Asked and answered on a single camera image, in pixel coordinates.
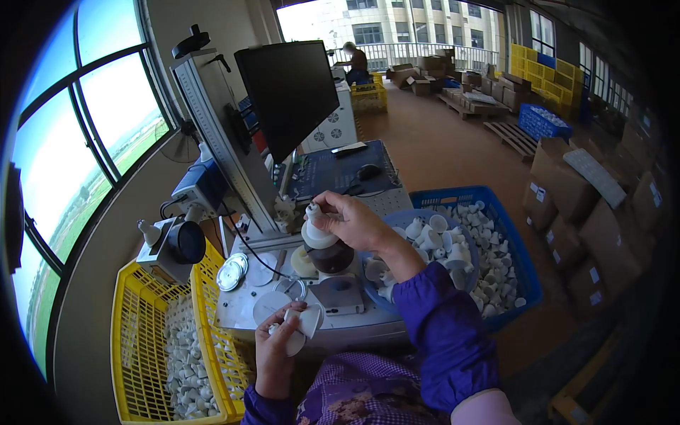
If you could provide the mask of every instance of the green field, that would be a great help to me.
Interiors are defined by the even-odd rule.
[[[118,158],[114,158],[114,162],[121,173],[124,173],[135,163],[139,157],[146,152],[153,144],[156,143],[154,128],[141,135],[135,140]],[[60,233],[53,236],[56,241],[51,248],[54,253],[62,261],[66,261],[71,248],[75,244],[76,239],[82,232],[88,220],[99,206],[104,196],[111,190],[111,185],[104,177],[103,173],[97,174],[92,182],[85,183],[86,188],[90,193],[90,198],[84,205],[73,208],[70,214],[63,218],[65,225],[57,226],[60,228]],[[46,350],[47,350],[47,331],[50,324],[50,315],[52,314],[52,304],[54,303],[54,296],[56,289],[59,286],[59,276],[50,268],[43,267],[42,274],[38,277],[37,288],[34,291],[37,293],[37,300],[33,307],[33,322],[31,340],[33,341],[33,354],[38,367],[46,374]]]

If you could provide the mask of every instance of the person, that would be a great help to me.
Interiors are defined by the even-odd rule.
[[[359,84],[358,82],[368,80],[370,78],[370,75],[368,71],[369,62],[366,59],[366,54],[363,51],[356,48],[354,43],[352,43],[351,41],[345,43],[342,46],[342,50],[345,52],[345,54],[350,55],[352,59],[350,59],[347,62],[336,62],[335,66],[338,67],[344,67],[347,65],[352,66],[352,68],[347,73],[345,73],[345,81],[347,82],[347,84],[351,86],[353,83]]]
[[[314,225],[358,251],[380,256],[398,283],[397,306],[415,356],[384,358],[346,352],[327,358],[294,410],[290,398],[293,359],[286,342],[298,326],[287,309],[255,331],[257,378],[245,391],[242,424],[519,424],[498,378],[496,346],[474,300],[455,289],[437,261],[426,265],[402,239],[358,199],[333,192],[314,198],[324,212],[340,213]],[[270,336],[269,326],[281,326]]]

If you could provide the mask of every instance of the pink sleeve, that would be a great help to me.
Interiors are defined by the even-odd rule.
[[[463,424],[521,425],[501,390],[484,392],[460,403],[451,414],[451,425]]]

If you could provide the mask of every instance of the person's left hand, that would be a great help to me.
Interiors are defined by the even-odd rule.
[[[293,358],[286,355],[286,342],[299,325],[299,319],[291,316],[284,322],[287,309],[302,311],[307,303],[293,301],[269,316],[255,330],[255,362],[257,379],[255,391],[265,398],[284,400],[290,396],[290,376],[293,373]],[[274,323],[281,326],[269,334]]]

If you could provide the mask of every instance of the black monitor screen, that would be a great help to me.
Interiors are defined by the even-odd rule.
[[[323,41],[270,44],[234,57],[277,163],[340,106]]]

